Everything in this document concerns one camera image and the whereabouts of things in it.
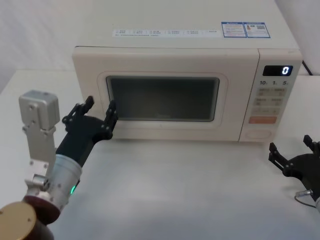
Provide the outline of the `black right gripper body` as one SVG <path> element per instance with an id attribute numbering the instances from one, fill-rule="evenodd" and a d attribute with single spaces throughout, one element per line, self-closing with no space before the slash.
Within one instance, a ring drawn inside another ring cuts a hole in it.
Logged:
<path id="1" fill-rule="evenodd" d="M 320 197 L 320 160 L 313 153 L 298 155 L 284 165 L 283 175 L 301 181 L 313 198 Z"/>

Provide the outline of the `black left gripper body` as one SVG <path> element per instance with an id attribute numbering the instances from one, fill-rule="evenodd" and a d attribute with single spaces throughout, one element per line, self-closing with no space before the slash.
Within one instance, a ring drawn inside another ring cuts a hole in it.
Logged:
<path id="1" fill-rule="evenodd" d="M 87 115 L 65 116 L 66 135 L 56 150 L 62 155 L 84 165 L 95 144 L 113 137 L 113 119 L 100 120 Z"/>

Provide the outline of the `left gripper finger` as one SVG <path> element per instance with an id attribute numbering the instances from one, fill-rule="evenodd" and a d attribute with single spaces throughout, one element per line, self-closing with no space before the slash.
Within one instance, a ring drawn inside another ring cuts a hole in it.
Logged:
<path id="1" fill-rule="evenodd" d="M 109 105 L 108 109 L 105 112 L 105 119 L 102 124 L 102 128 L 104 128 L 106 131 L 113 132 L 116 123 L 118 121 L 118 114 L 117 114 L 117 107 L 116 102 L 112 100 Z"/>
<path id="2" fill-rule="evenodd" d="M 95 103 L 95 101 L 94 101 L 93 96 L 91 96 L 91 95 L 88 96 L 84 103 L 82 103 L 82 104 L 77 103 L 72 108 L 72 110 L 69 112 L 69 114 L 62 118 L 62 123 L 66 125 L 66 124 L 72 122 L 73 119 L 75 119 L 79 116 L 80 117 L 84 116 L 85 114 L 87 114 L 89 112 L 89 110 L 92 108 L 94 103 Z"/>

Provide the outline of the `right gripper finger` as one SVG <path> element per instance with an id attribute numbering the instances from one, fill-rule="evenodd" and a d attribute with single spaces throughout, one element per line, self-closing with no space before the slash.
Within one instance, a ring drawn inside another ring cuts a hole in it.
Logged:
<path id="1" fill-rule="evenodd" d="M 313 153 L 319 153 L 320 152 L 320 142 L 315 142 L 312 140 L 312 138 L 309 135 L 305 135 L 303 137 L 303 143 L 310 148 L 310 150 Z"/>
<path id="2" fill-rule="evenodd" d="M 273 142 L 269 144 L 268 160 L 271 163 L 273 163 L 282 172 L 284 176 L 288 176 L 288 172 L 291 169 L 290 163 L 285 157 L 283 157 L 279 153 L 276 145 Z"/>

